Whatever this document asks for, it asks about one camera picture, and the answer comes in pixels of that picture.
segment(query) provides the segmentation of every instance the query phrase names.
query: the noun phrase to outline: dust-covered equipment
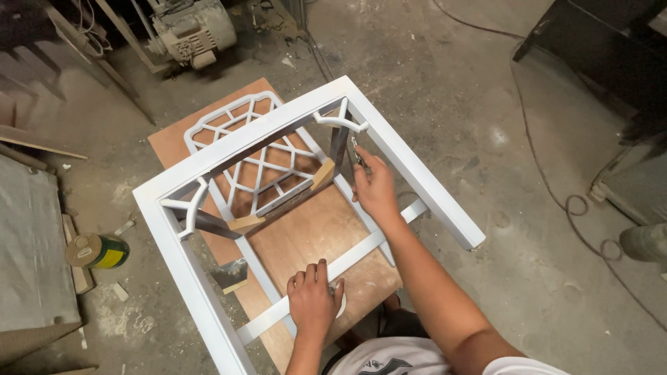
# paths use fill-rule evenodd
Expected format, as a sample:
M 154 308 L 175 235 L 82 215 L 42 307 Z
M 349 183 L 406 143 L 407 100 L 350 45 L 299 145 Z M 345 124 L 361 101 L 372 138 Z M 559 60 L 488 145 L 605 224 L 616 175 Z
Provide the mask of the dust-covered equipment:
M 159 39 L 149 49 L 171 55 L 181 65 L 201 69 L 215 62 L 215 51 L 236 43 L 236 33 L 219 0 L 150 1 L 153 27 Z
M 172 66 L 173 60 L 201 69 L 215 62 L 216 51 L 236 43 L 234 27 L 220 0 L 147 0 L 153 9 L 150 20 L 137 1 L 141 0 L 131 0 L 148 32 L 146 46 L 139 44 L 106 0 L 95 0 L 152 73 Z

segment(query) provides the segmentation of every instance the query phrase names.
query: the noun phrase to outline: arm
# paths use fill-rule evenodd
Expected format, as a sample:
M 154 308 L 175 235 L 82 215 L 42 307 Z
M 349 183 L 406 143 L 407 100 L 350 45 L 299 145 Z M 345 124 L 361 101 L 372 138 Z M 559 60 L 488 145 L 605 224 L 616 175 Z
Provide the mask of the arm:
M 327 261 L 309 264 L 287 281 L 289 313 L 296 324 L 296 337 L 285 375 L 317 375 L 324 338 L 336 319 L 343 299 L 345 280 L 329 293 Z
M 384 161 L 357 146 L 372 173 L 355 165 L 355 197 L 385 234 L 396 267 L 426 332 L 458 375 L 480 375 L 496 358 L 524 356 L 507 343 L 482 311 L 412 233 L 401 217 L 394 178 Z

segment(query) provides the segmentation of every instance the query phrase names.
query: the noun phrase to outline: hand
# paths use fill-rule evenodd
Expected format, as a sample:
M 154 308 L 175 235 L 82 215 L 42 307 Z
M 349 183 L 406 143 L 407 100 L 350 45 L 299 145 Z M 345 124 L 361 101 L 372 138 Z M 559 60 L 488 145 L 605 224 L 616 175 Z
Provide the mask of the hand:
M 355 146 L 355 149 L 370 167 L 371 174 L 367 175 L 359 164 L 354 165 L 352 201 L 359 201 L 364 211 L 377 223 L 400 218 L 392 171 L 378 156 L 371 155 L 360 146 Z
M 324 341 L 336 319 L 343 299 L 344 279 L 338 280 L 333 295 L 329 293 L 327 261 L 309 264 L 287 281 L 289 313 L 296 324 L 297 335 Z

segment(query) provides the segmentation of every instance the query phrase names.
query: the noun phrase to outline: concrete floor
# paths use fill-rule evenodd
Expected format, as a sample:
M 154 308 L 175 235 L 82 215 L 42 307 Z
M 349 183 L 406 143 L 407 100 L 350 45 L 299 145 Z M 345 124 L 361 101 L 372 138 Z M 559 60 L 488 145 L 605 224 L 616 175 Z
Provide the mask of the concrete floor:
M 551 1 L 444 3 L 462 19 L 525 35 Z M 128 218 L 137 218 L 137 226 L 123 234 L 132 251 L 127 263 L 95 270 L 97 287 L 79 299 L 87 349 L 75 332 L 6 372 L 94 365 L 99 375 L 216 373 L 131 191 L 162 171 L 146 141 L 154 131 L 260 77 L 286 101 L 325 82 L 307 45 L 284 41 L 299 35 L 293 25 L 272 27 L 279 25 L 275 15 L 258 13 L 257 24 L 268 20 L 269 27 L 257 32 L 248 5 L 237 8 L 239 43 L 202 72 L 162 79 L 130 51 L 113 53 L 114 66 L 140 92 L 155 127 L 116 88 L 104 89 L 75 68 L 60 79 L 67 103 L 42 98 L 26 127 L 90 157 L 44 155 L 59 166 L 64 206 L 78 230 L 111 233 Z M 455 23 L 432 0 L 318 0 L 308 5 L 308 17 L 333 74 L 356 82 L 487 235 L 480 249 L 466 253 L 435 218 L 413 224 L 501 334 L 527 355 L 572 374 L 662 374 L 667 334 L 582 245 L 540 179 L 510 73 L 516 41 Z M 624 118 L 539 51 L 515 68 L 555 194 L 564 200 L 586 193 L 619 150 Z M 327 141 L 326 129 L 309 131 Z M 363 137 L 360 142 L 372 148 Z M 64 171 L 63 163 L 71 169 Z M 400 178 L 396 187 L 410 189 Z M 594 244 L 633 225 L 607 203 L 592 206 L 577 223 Z M 201 238 L 192 241 L 204 269 L 212 268 Z M 614 267 L 667 321 L 667 284 L 658 267 L 629 259 Z M 114 282 L 131 295 L 125 303 L 111 291 Z M 221 300 L 235 324 L 247 320 L 233 296 Z M 358 330 L 369 332 L 375 321 L 362 323 Z M 277 374 L 261 344 L 253 343 L 249 353 L 258 373 Z

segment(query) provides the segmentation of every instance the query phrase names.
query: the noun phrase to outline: white t-shirt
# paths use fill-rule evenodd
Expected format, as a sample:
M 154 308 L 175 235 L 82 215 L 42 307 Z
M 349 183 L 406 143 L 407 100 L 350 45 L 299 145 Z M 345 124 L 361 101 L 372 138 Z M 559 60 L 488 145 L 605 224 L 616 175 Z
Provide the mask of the white t-shirt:
M 328 375 L 440 375 L 449 365 L 433 340 L 387 337 L 368 340 L 341 358 Z M 523 357 L 498 358 L 482 375 L 568 375 Z

